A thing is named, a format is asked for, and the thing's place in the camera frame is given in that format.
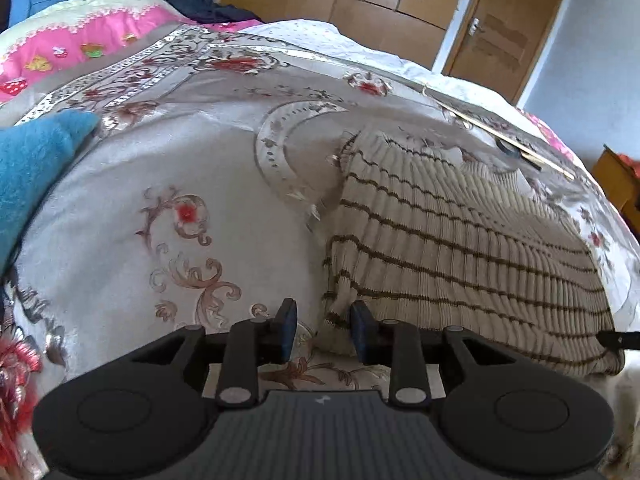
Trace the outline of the beige brown-striped knit sweater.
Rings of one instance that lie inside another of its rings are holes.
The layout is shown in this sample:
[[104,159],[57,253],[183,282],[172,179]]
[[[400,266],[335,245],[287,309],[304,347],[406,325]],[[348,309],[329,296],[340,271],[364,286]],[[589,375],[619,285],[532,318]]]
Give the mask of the beige brown-striped knit sweater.
[[598,341],[614,320],[596,260],[520,172],[379,131],[348,140],[340,167],[320,348],[352,353],[361,300],[378,321],[459,325],[570,376],[623,369],[623,352]]

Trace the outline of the pink cartoon print quilt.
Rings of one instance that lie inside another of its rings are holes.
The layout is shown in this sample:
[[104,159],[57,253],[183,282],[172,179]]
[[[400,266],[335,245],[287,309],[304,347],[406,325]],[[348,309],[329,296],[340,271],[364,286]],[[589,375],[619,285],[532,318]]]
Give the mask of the pink cartoon print quilt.
[[[47,76],[122,50],[170,23],[198,24],[165,0],[55,3],[1,33],[1,102],[13,100]],[[245,29],[204,26],[222,32]]]

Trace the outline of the black round object on bed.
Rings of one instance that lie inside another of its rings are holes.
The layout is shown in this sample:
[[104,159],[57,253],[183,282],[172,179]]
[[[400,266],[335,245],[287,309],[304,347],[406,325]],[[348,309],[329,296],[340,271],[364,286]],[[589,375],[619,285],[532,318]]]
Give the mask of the black round object on bed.
[[495,140],[497,148],[502,151],[504,154],[506,154],[506,156],[515,158],[515,159],[522,159],[522,152],[521,150],[513,145],[512,143],[503,141],[501,139],[496,139]]

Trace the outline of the silver floral bedspread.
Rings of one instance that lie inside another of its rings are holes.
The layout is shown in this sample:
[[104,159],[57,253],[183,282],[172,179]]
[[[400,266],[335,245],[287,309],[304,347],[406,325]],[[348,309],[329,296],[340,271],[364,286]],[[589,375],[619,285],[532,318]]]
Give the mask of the silver floral bedspread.
[[[472,330],[416,326],[429,406],[390,406],[390,369],[316,341],[340,153],[363,131],[518,171],[574,223],[614,332],[639,331],[639,244],[581,162],[524,117],[576,180],[528,158],[373,63],[167,24],[47,76],[1,131],[63,110],[100,116],[1,271],[6,479],[634,479],[639,351],[574,377]],[[286,364],[259,404],[215,399],[235,323],[297,304]]]

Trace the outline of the wooden side desk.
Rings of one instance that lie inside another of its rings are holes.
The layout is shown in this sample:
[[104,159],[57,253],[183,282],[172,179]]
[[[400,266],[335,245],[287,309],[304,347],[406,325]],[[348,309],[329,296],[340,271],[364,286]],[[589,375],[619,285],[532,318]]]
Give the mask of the wooden side desk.
[[605,146],[591,173],[631,232],[639,238],[638,160],[617,154]]

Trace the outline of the blue fuzzy knit garment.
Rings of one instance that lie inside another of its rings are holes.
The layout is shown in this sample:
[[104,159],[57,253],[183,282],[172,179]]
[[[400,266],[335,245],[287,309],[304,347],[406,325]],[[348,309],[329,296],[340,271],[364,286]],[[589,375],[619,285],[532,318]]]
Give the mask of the blue fuzzy knit garment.
[[43,197],[99,122],[97,114],[63,110],[1,131],[2,272]]

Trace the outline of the wooden door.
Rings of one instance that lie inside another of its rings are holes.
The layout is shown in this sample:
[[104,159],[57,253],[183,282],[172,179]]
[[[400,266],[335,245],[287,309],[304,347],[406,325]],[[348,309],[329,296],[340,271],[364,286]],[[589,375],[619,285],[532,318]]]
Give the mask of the wooden door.
[[444,73],[494,90],[514,104],[561,1],[471,0]]

